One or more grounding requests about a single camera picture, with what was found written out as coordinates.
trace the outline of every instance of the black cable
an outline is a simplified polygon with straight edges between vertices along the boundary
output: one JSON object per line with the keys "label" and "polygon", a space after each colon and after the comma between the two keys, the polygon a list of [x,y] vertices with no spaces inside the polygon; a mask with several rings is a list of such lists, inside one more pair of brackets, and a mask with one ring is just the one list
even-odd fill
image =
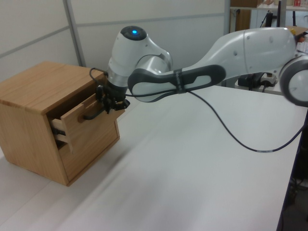
{"label": "black cable", "polygon": [[263,23],[264,23],[264,20],[266,19],[266,16],[267,16],[267,14],[268,14],[268,12],[266,13],[266,15],[265,15],[265,17],[264,17],[264,19],[263,19],[263,21],[262,21],[262,23],[261,23],[260,28],[262,27],[262,25],[263,25]]}
{"label": "black cable", "polygon": [[98,85],[104,85],[104,83],[98,81],[96,78],[93,77],[93,75],[92,75],[92,71],[93,71],[93,70],[97,70],[97,71],[103,72],[103,74],[104,74],[105,76],[108,76],[108,73],[107,73],[106,71],[104,71],[104,70],[101,70],[101,69],[98,69],[98,68],[95,68],[95,67],[93,67],[93,68],[90,69],[90,72],[89,72],[90,77],[91,77]]}
{"label": "black cable", "polygon": [[264,88],[263,88],[263,90],[262,90],[262,93],[264,93],[264,90],[265,90],[265,88],[267,87],[267,84],[266,84],[266,82],[264,83]]}
{"label": "black cable", "polygon": [[283,231],[283,214],[281,213],[281,231]]}
{"label": "black cable", "polygon": [[308,54],[308,53],[306,53],[306,52],[304,52],[304,51],[300,51],[300,50],[296,50],[296,51],[299,52],[299,53]]}
{"label": "black cable", "polygon": [[[98,80],[96,80],[91,72],[92,70],[98,70],[98,71],[101,71],[103,72],[106,76],[108,76],[108,73],[103,71],[103,70],[100,70],[98,68],[91,68],[90,70],[90,77],[98,84],[103,84],[103,83],[100,83]],[[162,94],[162,93],[167,93],[167,92],[175,92],[176,93],[176,90],[164,90],[164,91],[160,91],[160,92],[156,92],[156,93],[150,93],[150,94],[143,94],[143,95],[129,95],[129,94],[125,94],[126,96],[129,96],[129,97],[146,97],[146,96],[152,96],[152,95],[157,95],[157,94]],[[225,125],[225,123],[222,121],[222,119],[220,118],[220,116],[218,115],[218,113],[216,112],[216,110],[212,107],[212,105],[210,105],[205,99],[203,99],[201,96],[197,95],[196,93],[193,93],[191,91],[187,91],[188,93],[194,95],[195,97],[199,98],[200,100],[202,100],[204,103],[206,103],[211,109],[212,111],[215,113],[215,115],[217,116],[217,118],[220,120],[221,124],[224,126],[224,128],[226,129],[226,131],[241,145],[243,146],[244,148],[250,150],[250,151],[253,151],[253,152],[257,152],[257,153],[273,153],[273,152],[276,152],[276,151],[279,151],[281,150],[282,148],[288,146],[305,128],[306,128],[306,124],[304,124],[302,126],[302,128],[286,143],[284,144],[283,146],[279,147],[279,148],[276,148],[276,149],[273,149],[273,150],[257,150],[257,149],[253,149],[253,148],[250,148],[246,145],[244,145],[242,142],[240,142],[231,132],[230,130],[227,128],[227,126]]]}
{"label": "black cable", "polygon": [[147,96],[152,96],[152,95],[158,95],[158,94],[163,94],[163,93],[168,93],[168,92],[174,92],[177,93],[176,90],[163,90],[163,91],[159,91],[159,92],[155,92],[155,93],[149,93],[149,94],[143,94],[143,95],[129,95],[129,94],[125,94],[125,96],[129,96],[129,97],[147,97]]}
{"label": "black cable", "polygon": [[225,125],[225,123],[222,121],[222,119],[220,118],[220,116],[218,115],[218,113],[216,112],[216,110],[212,107],[212,105],[210,105],[205,99],[203,99],[201,96],[197,95],[196,93],[193,93],[191,91],[187,91],[188,93],[194,95],[195,97],[197,97],[198,99],[202,100],[204,103],[206,103],[211,109],[212,111],[215,113],[215,115],[217,116],[217,118],[220,120],[221,124],[223,125],[223,127],[226,129],[226,131],[241,145],[243,146],[244,148],[246,149],[249,149],[250,151],[253,151],[253,152],[257,152],[257,153],[273,153],[273,152],[276,152],[276,151],[279,151],[281,150],[282,148],[288,146],[305,128],[306,128],[306,124],[304,124],[302,126],[302,128],[286,143],[284,144],[283,146],[279,147],[279,148],[276,148],[276,149],[273,149],[273,150],[257,150],[257,149],[253,149],[253,148],[250,148],[248,146],[246,146],[245,144],[243,144],[242,142],[240,142],[231,132],[230,130],[227,128],[227,126]]}

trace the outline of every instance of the wooden cabinet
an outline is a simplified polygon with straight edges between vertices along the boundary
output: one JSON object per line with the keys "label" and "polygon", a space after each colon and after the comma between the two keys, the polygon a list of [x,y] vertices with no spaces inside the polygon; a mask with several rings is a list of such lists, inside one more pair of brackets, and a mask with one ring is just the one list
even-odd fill
{"label": "wooden cabinet", "polygon": [[[105,76],[93,71],[105,81]],[[116,119],[101,113],[89,68],[43,62],[0,83],[0,146],[5,158],[70,185],[119,140]]]}

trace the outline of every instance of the table surface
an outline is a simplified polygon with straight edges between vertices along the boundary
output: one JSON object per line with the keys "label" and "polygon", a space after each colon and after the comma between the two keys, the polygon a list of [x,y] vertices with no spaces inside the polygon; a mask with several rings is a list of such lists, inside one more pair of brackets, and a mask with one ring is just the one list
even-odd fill
{"label": "table surface", "polygon": [[[196,93],[255,149],[286,143],[307,113],[279,95]],[[0,153],[0,231],[276,230],[299,137],[255,153],[188,93],[131,103],[118,121],[121,139],[70,187]]]}
{"label": "table surface", "polygon": [[[277,10],[278,5],[275,5],[272,3],[271,5],[261,4],[258,7],[236,7],[231,6],[230,9],[242,9],[242,10]],[[308,8],[306,7],[300,7],[300,6],[287,6],[287,11],[308,11]]]}

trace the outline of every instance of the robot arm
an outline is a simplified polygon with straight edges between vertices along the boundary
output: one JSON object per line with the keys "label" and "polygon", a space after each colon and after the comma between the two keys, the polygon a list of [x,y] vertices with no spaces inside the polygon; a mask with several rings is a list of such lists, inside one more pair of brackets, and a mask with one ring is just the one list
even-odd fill
{"label": "robot arm", "polygon": [[123,94],[129,88],[138,100],[155,102],[244,74],[278,73],[294,59],[295,48],[294,37],[286,28],[238,31],[218,39],[196,64],[170,71],[170,54],[153,43],[143,29],[128,26],[115,40],[108,85]]}

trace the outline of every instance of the wood grain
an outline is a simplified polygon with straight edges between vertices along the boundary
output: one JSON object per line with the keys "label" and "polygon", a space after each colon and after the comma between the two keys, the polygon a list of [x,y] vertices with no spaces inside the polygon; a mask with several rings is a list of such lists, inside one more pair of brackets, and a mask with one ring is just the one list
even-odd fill
{"label": "wood grain", "polygon": [[93,120],[81,121],[80,118],[82,118],[86,112],[89,110],[92,112],[92,109],[98,110],[98,107],[99,104],[93,95],[90,97],[90,100],[85,100],[61,116],[71,153],[82,153],[91,149],[92,146],[104,145],[105,141],[102,136],[106,132],[106,127],[108,127],[110,124],[113,124],[114,121],[124,112],[124,110],[112,110],[110,114],[103,112]]}
{"label": "wood grain", "polygon": [[93,160],[102,156],[118,141],[119,136],[115,124],[116,121],[106,127],[100,126],[100,129],[93,131],[94,134],[88,134],[90,136],[88,143],[78,144],[77,149],[74,146],[74,153],[71,153],[69,145],[65,145],[59,150],[69,181],[88,169]]}
{"label": "wood grain", "polygon": [[[44,114],[93,85],[89,68],[40,63],[0,83],[0,103]],[[93,71],[93,76],[101,74]]]}
{"label": "wood grain", "polygon": [[0,118],[0,146],[9,162],[68,183],[46,116],[0,104]]}
{"label": "wood grain", "polygon": [[102,107],[89,70],[43,62],[0,83],[0,146],[9,162],[68,185],[119,139],[124,110],[83,119]]}

